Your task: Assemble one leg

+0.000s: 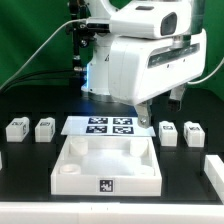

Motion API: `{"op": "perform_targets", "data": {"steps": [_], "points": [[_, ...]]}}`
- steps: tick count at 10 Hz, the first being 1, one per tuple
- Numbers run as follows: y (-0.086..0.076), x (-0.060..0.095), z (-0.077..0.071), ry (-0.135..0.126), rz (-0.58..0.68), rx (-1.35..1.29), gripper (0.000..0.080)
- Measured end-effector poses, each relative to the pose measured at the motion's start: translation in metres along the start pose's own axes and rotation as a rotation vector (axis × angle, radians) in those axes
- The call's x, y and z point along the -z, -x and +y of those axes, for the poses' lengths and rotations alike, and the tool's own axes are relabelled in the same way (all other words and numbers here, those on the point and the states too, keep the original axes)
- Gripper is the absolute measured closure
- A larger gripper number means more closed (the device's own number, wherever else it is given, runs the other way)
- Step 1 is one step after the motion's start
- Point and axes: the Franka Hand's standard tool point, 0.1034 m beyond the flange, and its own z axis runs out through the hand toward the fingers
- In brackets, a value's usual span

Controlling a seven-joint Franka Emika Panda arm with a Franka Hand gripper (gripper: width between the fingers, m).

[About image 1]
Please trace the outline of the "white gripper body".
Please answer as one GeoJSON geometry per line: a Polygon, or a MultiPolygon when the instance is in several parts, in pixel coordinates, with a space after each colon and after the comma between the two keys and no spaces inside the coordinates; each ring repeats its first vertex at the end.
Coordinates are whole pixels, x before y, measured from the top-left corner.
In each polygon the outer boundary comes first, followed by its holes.
{"type": "Polygon", "coordinates": [[[172,49],[172,38],[117,37],[109,54],[109,93],[118,102],[137,105],[201,76],[206,42],[205,30],[179,49],[172,49]]]}

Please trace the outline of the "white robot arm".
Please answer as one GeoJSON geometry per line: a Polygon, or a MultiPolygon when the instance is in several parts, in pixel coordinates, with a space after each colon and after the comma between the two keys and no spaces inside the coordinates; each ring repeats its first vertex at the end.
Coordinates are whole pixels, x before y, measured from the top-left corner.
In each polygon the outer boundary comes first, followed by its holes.
{"type": "Polygon", "coordinates": [[[205,0],[131,0],[121,9],[109,0],[86,4],[95,41],[82,90],[134,107],[143,128],[154,97],[169,91],[179,109],[185,85],[205,66],[205,0]]]}

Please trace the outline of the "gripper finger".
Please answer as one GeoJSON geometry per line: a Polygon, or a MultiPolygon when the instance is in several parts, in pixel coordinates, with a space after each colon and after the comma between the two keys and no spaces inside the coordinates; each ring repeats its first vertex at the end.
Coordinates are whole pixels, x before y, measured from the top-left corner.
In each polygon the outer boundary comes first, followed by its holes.
{"type": "Polygon", "coordinates": [[[180,85],[173,88],[168,99],[168,107],[170,111],[179,111],[182,105],[182,99],[186,91],[186,85],[180,85]]]}
{"type": "Polygon", "coordinates": [[[138,125],[142,128],[149,128],[151,125],[151,102],[145,101],[135,106],[138,115],[138,125]]]}

